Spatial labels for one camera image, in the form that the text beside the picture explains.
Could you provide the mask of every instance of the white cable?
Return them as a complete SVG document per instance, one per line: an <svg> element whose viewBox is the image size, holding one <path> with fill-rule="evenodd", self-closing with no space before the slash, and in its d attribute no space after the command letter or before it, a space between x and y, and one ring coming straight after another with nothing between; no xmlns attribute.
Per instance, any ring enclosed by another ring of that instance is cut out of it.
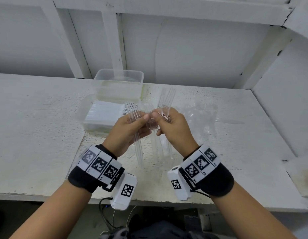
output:
<svg viewBox="0 0 308 239"><path fill-rule="evenodd" d="M102 231L101 234L99 235L99 237L100 237L103 233L105 233L105 232L109 232L109 231Z"/></svg>
<svg viewBox="0 0 308 239"><path fill-rule="evenodd" d="M113 218L112 218L112 226L113 226L113 230L114 230L114 214L115 214L116 209L113 212Z"/></svg>
<svg viewBox="0 0 308 239"><path fill-rule="evenodd" d="M130 219L130 216L131 216L131 214L132 214L132 211L135 209L135 207L137 207L137 205L134 206L134 208L131 210L130 214L128 215L128 219Z"/></svg>

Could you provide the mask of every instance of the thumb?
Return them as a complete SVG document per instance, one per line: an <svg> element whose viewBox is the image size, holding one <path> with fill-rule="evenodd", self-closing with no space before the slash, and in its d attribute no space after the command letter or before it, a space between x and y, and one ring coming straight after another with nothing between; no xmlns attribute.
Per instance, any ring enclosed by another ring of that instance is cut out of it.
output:
<svg viewBox="0 0 308 239"><path fill-rule="evenodd" d="M133 132L137 132L142 126L144 126L150 118L150 115L145 114L141 118L138 118L136 121L131 123Z"/></svg>
<svg viewBox="0 0 308 239"><path fill-rule="evenodd" d="M158 112L153 112L153 118L156 121L157 125L160 126L164 130L164 127L168 124L166 120L158 113Z"/></svg>

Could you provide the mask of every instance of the qr-like code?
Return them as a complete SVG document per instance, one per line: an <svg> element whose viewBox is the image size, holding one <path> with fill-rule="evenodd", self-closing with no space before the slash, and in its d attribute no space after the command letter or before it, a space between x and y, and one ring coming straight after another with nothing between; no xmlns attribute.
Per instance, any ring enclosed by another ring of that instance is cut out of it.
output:
<svg viewBox="0 0 308 239"><path fill-rule="evenodd" d="M200 170L203 170L205 169L210 163L207 161L207 159L201 155L199 156L198 158L196 158L194 160L194 163L197 165L197 167L200 169Z"/></svg>
<svg viewBox="0 0 308 239"><path fill-rule="evenodd" d="M181 189L180 183L178 182L178 180L171 180L172 185L174 187L175 190Z"/></svg>
<svg viewBox="0 0 308 239"><path fill-rule="evenodd" d="M90 162L96 157L96 154L92 151L87 151L84 156L81 158L84 162L87 164L90 164Z"/></svg>
<svg viewBox="0 0 308 239"><path fill-rule="evenodd" d="M194 164L190 164L185 168L187 174L193 178L196 174L199 173L198 169L194 166Z"/></svg>
<svg viewBox="0 0 308 239"><path fill-rule="evenodd" d="M116 174L117 170L118 169L116 167L109 165L103 175L112 179L114 177L114 175Z"/></svg>
<svg viewBox="0 0 308 239"><path fill-rule="evenodd" d="M204 154L213 162L217 155L209 148L207 149Z"/></svg>
<svg viewBox="0 0 308 239"><path fill-rule="evenodd" d="M125 184L121 195L131 197L133 189L134 189L134 186Z"/></svg>
<svg viewBox="0 0 308 239"><path fill-rule="evenodd" d="M104 159L100 157L97 157L97 159L92 164L92 168L96 169L99 172L102 172L102 170L104 169L106 165L107 165L107 161L105 161Z"/></svg>

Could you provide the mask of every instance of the black cable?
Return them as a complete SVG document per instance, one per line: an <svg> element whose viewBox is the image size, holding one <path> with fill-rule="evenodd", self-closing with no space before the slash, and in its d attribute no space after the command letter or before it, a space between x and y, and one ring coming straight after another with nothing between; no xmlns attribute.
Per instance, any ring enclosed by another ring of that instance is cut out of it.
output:
<svg viewBox="0 0 308 239"><path fill-rule="evenodd" d="M202 193L202 192L199 192L199 191L196 191L196 190L190 190L190 191L191 191L191 192L194 192L194 193L199 193L199 194L205 195L205 196L207 196L208 198L210 198L209 195L204 194L204 193Z"/></svg>
<svg viewBox="0 0 308 239"><path fill-rule="evenodd" d="M101 199L100 202L98 203L98 210L99 210L100 213L101 213L101 216L102 216L102 218L103 218L103 220L104 220L104 222L105 222L105 225L106 225L107 228L111 231L111 230L113 229L113 225L112 225L112 224L108 221L108 219L105 218L105 216L103 215L103 209L104 209L105 207L103 206L103 207L101 208L101 202L104 201L104 200L106 200L106 199L112 200L113 197L105 197L105 198Z"/></svg>

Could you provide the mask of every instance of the forearm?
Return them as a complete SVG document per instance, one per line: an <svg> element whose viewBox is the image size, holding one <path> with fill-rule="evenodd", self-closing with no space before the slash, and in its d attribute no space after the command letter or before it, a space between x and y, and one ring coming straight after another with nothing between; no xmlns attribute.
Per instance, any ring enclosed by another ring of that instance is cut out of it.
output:
<svg viewBox="0 0 308 239"><path fill-rule="evenodd" d="M10 239L67 238L91 195L87 190L64 181Z"/></svg>
<svg viewBox="0 0 308 239"><path fill-rule="evenodd" d="M211 198L239 239L296 238L236 182L227 195Z"/></svg>

